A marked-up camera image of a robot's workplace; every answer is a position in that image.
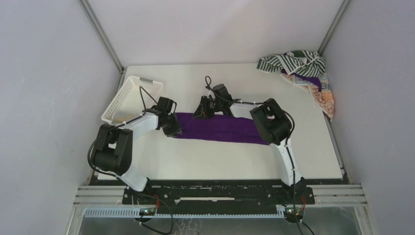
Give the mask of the right controller board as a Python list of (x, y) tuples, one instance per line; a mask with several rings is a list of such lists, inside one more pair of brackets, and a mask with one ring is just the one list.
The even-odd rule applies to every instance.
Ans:
[(284, 219), (289, 223), (301, 223), (304, 217), (304, 210), (294, 211), (294, 209), (286, 209), (283, 215)]

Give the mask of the yellow grey patterned towel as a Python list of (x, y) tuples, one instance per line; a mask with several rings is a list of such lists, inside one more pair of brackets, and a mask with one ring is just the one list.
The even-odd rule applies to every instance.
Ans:
[(128, 122), (133, 118), (130, 114), (116, 113), (113, 115), (113, 123), (124, 123)]

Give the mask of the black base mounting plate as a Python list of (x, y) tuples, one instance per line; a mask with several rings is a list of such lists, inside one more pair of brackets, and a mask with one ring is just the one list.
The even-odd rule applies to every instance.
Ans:
[(146, 191), (125, 189), (122, 204), (155, 206), (162, 213), (271, 212), (295, 204), (314, 205), (315, 195), (304, 180), (288, 187), (281, 180), (152, 180)]

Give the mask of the left controller board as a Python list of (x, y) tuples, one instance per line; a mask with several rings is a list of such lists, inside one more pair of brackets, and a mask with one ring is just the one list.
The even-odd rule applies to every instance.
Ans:
[(156, 214), (156, 210), (154, 209), (142, 209), (139, 212), (139, 216), (140, 217), (144, 217), (144, 216), (154, 216)]

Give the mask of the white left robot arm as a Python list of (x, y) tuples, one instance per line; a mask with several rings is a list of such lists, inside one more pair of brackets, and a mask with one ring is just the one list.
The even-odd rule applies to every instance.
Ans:
[(149, 188), (149, 178), (132, 164), (133, 141), (154, 130), (162, 130), (167, 137), (180, 135), (182, 130), (176, 107), (175, 101), (161, 96), (154, 106), (145, 108), (129, 121), (119, 125), (101, 125), (87, 153), (90, 167), (123, 182), (135, 191), (134, 198), (141, 204), (149, 203), (153, 191)]

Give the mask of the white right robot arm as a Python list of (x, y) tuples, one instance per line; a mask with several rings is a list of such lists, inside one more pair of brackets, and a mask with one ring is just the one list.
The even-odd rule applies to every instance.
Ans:
[(233, 99), (224, 84), (206, 89), (213, 95), (202, 96), (197, 110), (192, 114), (195, 119), (209, 119), (221, 112), (232, 118), (247, 118), (254, 125), (262, 138), (275, 153), (281, 167), (282, 182), (288, 186), (283, 190), (283, 199), (290, 204), (302, 198), (301, 189), (296, 186), (302, 175), (297, 168), (292, 154), (291, 135), (295, 128), (293, 117), (277, 104), (273, 98), (262, 102), (247, 102)]

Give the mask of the cream bear print towel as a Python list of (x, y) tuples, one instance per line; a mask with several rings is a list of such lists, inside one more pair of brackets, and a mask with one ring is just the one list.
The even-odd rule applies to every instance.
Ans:
[(301, 88), (302, 90), (310, 93), (316, 105), (322, 109), (330, 121), (333, 120), (335, 113), (335, 102), (331, 91), (331, 86), (328, 81), (327, 73), (324, 73), (323, 76), (319, 78), (322, 87), (321, 91), (319, 91), (318, 86), (309, 81), (303, 80), (296, 75), (288, 75), (282, 73), (280, 76), (283, 77), (287, 82), (292, 83), (294, 86), (297, 86), (298, 88)]

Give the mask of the purple towel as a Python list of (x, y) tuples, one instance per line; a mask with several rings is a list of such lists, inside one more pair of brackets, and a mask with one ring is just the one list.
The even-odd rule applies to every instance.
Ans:
[(214, 115), (210, 119), (195, 119), (191, 113), (176, 113), (182, 133), (177, 139), (252, 143), (267, 145), (254, 124), (243, 117)]

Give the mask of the controller board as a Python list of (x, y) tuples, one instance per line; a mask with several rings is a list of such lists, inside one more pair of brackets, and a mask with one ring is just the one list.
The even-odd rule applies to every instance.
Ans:
[(283, 215), (284, 219), (289, 223), (301, 223), (304, 217), (304, 210), (294, 211), (294, 209), (286, 209)]
[(140, 217), (144, 217), (144, 216), (154, 216), (156, 214), (156, 210), (154, 209), (142, 209), (139, 212), (139, 216)]

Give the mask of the green white striped towel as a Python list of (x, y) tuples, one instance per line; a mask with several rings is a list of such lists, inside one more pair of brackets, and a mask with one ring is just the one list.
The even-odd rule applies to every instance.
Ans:
[(297, 74), (303, 77), (320, 77), (326, 73), (325, 59), (316, 51), (306, 50), (262, 57), (256, 68), (264, 72), (284, 70), (288, 75)]

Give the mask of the white plastic basket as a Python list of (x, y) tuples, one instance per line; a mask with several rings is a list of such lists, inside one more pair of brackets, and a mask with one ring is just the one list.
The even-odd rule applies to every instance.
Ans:
[(101, 119), (110, 125), (118, 125), (119, 123), (113, 123), (114, 114), (130, 114), (135, 118), (145, 108), (155, 105), (156, 101), (163, 94), (164, 87), (162, 82), (131, 75), (118, 90), (102, 114)]

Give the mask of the aluminium corner post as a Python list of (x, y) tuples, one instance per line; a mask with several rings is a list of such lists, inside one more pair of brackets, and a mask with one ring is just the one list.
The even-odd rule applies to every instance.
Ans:
[(119, 73), (123, 73), (124, 67), (116, 54), (114, 47), (112, 46), (108, 36), (106, 35), (101, 23), (99, 22), (98, 17), (96, 16), (89, 0), (78, 0), (81, 8), (83, 9), (84, 13), (86, 14), (90, 24), (92, 25), (94, 31), (96, 32), (97, 36), (99, 37), (102, 45), (104, 46), (105, 50), (109, 54), (111, 60), (113, 61), (115, 67), (119, 71)]
[(320, 44), (320, 47), (318, 49), (319, 55), (321, 55), (321, 56), (324, 55), (324, 53), (325, 53), (325, 51), (326, 51), (333, 35), (335, 33), (335, 30), (337, 29), (337, 26), (339, 25), (340, 21), (342, 20), (343, 16), (345, 15), (345, 13), (346, 13), (346, 11), (347, 11), (347, 9), (348, 9), (351, 2), (352, 2), (351, 0), (343, 0), (342, 1), (337, 13), (335, 14), (335, 16), (334, 16), (327, 32), (326, 32), (324, 38), (323, 38), (322, 43)]

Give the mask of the aluminium corner post right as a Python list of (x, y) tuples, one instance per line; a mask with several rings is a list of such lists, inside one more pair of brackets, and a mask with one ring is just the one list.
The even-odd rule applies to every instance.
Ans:
[(337, 29), (337, 26), (339, 25), (340, 21), (342, 20), (343, 16), (345, 15), (345, 13), (346, 13), (346, 11), (347, 11), (347, 9), (348, 9), (351, 2), (352, 2), (351, 0), (343, 0), (342, 1), (337, 13), (335, 14), (335, 16), (334, 16), (327, 32), (326, 32), (324, 38), (323, 38), (322, 43), (320, 44), (320, 47), (318, 49), (319, 55), (321, 55), (321, 56), (324, 55), (324, 53), (325, 53), (325, 51), (326, 51), (333, 35), (335, 33), (335, 30)]

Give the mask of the aluminium corner post left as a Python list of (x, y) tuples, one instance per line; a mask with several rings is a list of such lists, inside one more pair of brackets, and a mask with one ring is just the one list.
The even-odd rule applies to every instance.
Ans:
[(108, 36), (106, 35), (101, 23), (99, 22), (98, 17), (96, 16), (89, 0), (78, 0), (81, 8), (83, 9), (84, 13), (86, 14), (90, 24), (92, 25), (94, 31), (96, 32), (97, 36), (99, 37), (102, 45), (104, 46), (105, 50), (109, 54), (111, 60), (113, 61), (115, 67), (119, 71), (119, 73), (123, 73), (124, 67), (116, 54), (114, 47), (112, 46)]

